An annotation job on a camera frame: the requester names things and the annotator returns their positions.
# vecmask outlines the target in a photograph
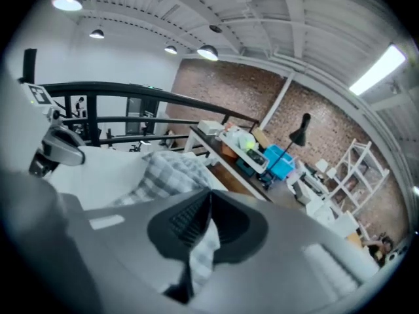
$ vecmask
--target black railing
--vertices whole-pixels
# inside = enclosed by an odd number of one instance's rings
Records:
[[[171,124],[198,124],[196,120],[185,120],[176,118],[149,118],[149,117],[131,117],[131,116],[99,116],[97,112],[97,96],[119,96],[119,97],[136,97],[141,99],[152,99],[175,105],[182,105],[197,109],[203,109],[213,113],[223,114],[224,118],[221,123],[224,124],[230,117],[240,118],[252,123],[252,126],[246,127],[250,131],[259,123],[255,118],[231,111],[229,109],[206,103],[191,97],[180,96],[133,84],[118,84],[114,82],[66,82],[63,84],[45,84],[47,92],[51,97],[64,97],[65,106],[59,105],[65,110],[66,118],[63,119],[65,125],[73,129],[75,124],[88,124],[88,141],[89,145],[99,147],[103,144],[129,143],[138,141],[155,141],[160,139],[185,139],[188,135],[138,135],[124,136],[100,139],[98,123],[101,122],[153,122],[153,123],[171,123]],[[73,118],[71,112],[71,96],[86,96],[87,117]],[[183,148],[173,148],[173,151],[182,151]]]

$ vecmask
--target brick wall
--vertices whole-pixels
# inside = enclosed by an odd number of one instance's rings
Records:
[[[274,73],[247,65],[212,62],[204,60],[183,60],[173,84],[173,93],[201,99],[233,111],[262,120],[280,91],[284,79]],[[168,105],[171,118],[204,118],[221,121],[222,115]],[[338,107],[321,95],[293,82],[280,107],[265,128],[269,139],[281,147],[289,144],[288,135],[296,130],[304,113],[312,119],[307,131],[305,147],[293,145],[289,153],[303,162],[314,165],[324,158],[336,165],[350,146],[352,139],[369,141],[363,129]],[[176,133],[187,133],[187,126],[172,126]],[[388,167],[381,153],[374,146],[374,155]],[[387,232],[396,242],[407,233],[408,220],[401,191],[390,173],[383,187],[371,198],[357,218],[367,228],[370,236]]]

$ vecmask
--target black desk lamp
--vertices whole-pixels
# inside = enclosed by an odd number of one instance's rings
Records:
[[[302,121],[301,121],[301,125],[300,128],[297,129],[296,131],[294,131],[293,133],[289,134],[289,138],[291,140],[291,143],[288,145],[288,147],[283,151],[283,153],[281,154],[281,156],[272,164],[272,166],[270,167],[270,169],[273,169],[274,166],[281,160],[281,158],[283,157],[283,155],[288,151],[289,147],[291,145],[293,145],[294,143],[296,145],[299,145],[300,147],[303,147],[306,145],[306,130],[308,128],[308,124],[310,123],[310,119],[311,119],[311,115],[308,113],[305,113],[302,116]],[[259,180],[263,181],[263,178],[267,175],[267,174],[271,175],[271,179],[267,182],[265,182],[263,184],[263,187],[268,190],[270,185],[274,182],[276,176],[274,173],[271,173],[270,170],[265,171],[264,174],[262,174],[259,177]]]

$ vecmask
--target rectangular ceiling light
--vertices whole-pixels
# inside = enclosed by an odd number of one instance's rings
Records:
[[[380,59],[355,84],[349,87],[349,90],[357,96],[362,94],[396,70],[405,60],[405,55],[394,44],[390,45]]]

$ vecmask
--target desk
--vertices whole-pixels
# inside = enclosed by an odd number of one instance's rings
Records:
[[[236,160],[226,156],[221,151],[221,141],[215,139],[213,135],[205,135],[196,126],[191,126],[191,132],[185,145],[184,152],[189,152],[195,143],[200,143],[211,155],[223,165],[234,178],[245,186],[257,199],[270,201],[282,207],[298,209],[304,211],[302,206],[289,191],[285,182],[276,181],[270,190],[266,191],[255,176],[248,177],[236,165]]]

